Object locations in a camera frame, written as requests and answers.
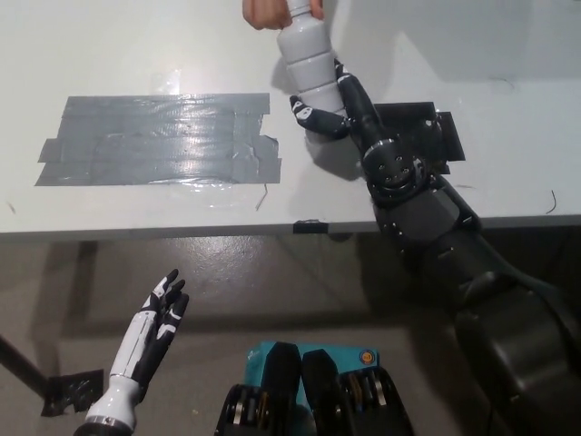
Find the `robotic hand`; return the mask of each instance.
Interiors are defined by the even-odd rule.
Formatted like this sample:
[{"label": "robotic hand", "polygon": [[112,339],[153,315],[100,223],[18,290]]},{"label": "robotic hand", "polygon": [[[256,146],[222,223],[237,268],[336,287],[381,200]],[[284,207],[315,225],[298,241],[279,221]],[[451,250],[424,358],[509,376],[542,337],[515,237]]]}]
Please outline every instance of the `robotic hand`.
[{"label": "robotic hand", "polygon": [[440,174],[384,125],[359,80],[336,62],[347,118],[290,98],[300,126],[350,135],[380,231],[448,310],[480,387],[515,434],[581,428],[581,306],[507,263],[478,216]]},{"label": "robotic hand", "polygon": [[188,305],[185,285],[173,270],[159,282],[136,313],[110,372],[109,389],[87,412],[74,436],[130,436],[135,430],[135,406],[165,356]]}]

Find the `white table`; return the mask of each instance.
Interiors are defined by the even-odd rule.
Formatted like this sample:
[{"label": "white table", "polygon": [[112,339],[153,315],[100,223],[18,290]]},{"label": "white table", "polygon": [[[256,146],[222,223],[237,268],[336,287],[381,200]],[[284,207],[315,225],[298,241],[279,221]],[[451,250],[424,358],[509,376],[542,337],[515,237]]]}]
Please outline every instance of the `white table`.
[{"label": "white table", "polygon": [[[581,2],[327,3],[334,47],[374,101],[452,112],[467,161],[448,179],[485,226],[581,222]],[[313,162],[279,58],[241,0],[4,0],[1,238],[281,233],[299,220],[375,230],[365,184]],[[34,187],[68,96],[154,94],[160,78],[180,94],[271,94],[262,132],[280,142],[281,183],[258,211],[262,185]]]}]

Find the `duct tape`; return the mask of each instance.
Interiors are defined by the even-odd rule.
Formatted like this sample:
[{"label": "duct tape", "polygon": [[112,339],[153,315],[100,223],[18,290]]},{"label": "duct tape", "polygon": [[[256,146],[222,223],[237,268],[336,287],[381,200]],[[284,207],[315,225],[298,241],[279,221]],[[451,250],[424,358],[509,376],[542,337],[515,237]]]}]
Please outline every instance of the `duct tape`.
[{"label": "duct tape", "polygon": [[145,116],[163,119],[188,117],[200,110],[224,109],[236,114],[270,113],[268,94],[184,94],[112,97],[69,97],[63,118],[69,116]]},{"label": "duct tape", "polygon": [[46,163],[36,186],[279,183],[280,170],[280,160],[260,168],[252,159]]},{"label": "duct tape", "polygon": [[38,186],[279,183],[268,94],[69,97]]},{"label": "duct tape", "polygon": [[268,136],[259,136],[252,143],[216,142],[211,138],[139,138],[122,136],[102,140],[86,138],[47,139],[38,162],[126,162],[160,160],[231,160],[256,158],[274,162],[279,157],[278,143]]}]

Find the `gray floor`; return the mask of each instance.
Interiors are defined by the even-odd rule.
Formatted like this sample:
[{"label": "gray floor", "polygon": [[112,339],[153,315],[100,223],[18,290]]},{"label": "gray floor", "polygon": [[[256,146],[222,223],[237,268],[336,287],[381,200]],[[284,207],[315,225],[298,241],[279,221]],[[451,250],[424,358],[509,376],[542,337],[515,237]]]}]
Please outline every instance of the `gray floor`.
[{"label": "gray floor", "polygon": [[[526,270],[578,284],[579,232],[490,237]],[[246,351],[262,340],[378,348],[418,436],[485,434],[488,406],[448,318],[378,235],[12,244],[0,259],[0,332],[47,374],[108,370],[133,313],[180,268],[189,312],[139,408],[138,435],[212,434]],[[2,434],[63,436],[83,420],[41,419],[41,408],[0,368]]]}]

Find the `robot hand fingers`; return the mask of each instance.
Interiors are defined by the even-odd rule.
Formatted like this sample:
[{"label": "robot hand fingers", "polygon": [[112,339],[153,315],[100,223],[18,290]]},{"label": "robot hand fingers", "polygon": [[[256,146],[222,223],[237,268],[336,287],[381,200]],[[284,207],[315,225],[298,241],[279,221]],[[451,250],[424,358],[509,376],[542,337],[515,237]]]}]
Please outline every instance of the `robot hand fingers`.
[{"label": "robot hand fingers", "polygon": [[297,123],[305,130],[335,140],[349,135],[349,122],[342,115],[307,106],[297,95],[290,98],[290,107]]},{"label": "robot hand fingers", "polygon": [[182,317],[185,314],[190,297],[186,293],[180,293],[169,311],[162,317],[157,335],[147,345],[142,358],[135,369],[133,379],[142,387],[142,398],[147,392],[149,382],[152,380],[157,368],[162,363],[165,353],[172,344]]},{"label": "robot hand fingers", "polygon": [[147,297],[145,303],[142,306],[140,312],[155,312],[157,314],[161,314],[165,311],[168,305],[172,304],[173,301],[179,296],[185,282],[183,280],[177,282],[174,286],[170,285],[172,282],[177,279],[178,274],[180,272],[178,270],[173,270],[162,280],[157,283],[157,286],[153,289],[153,292]]}]

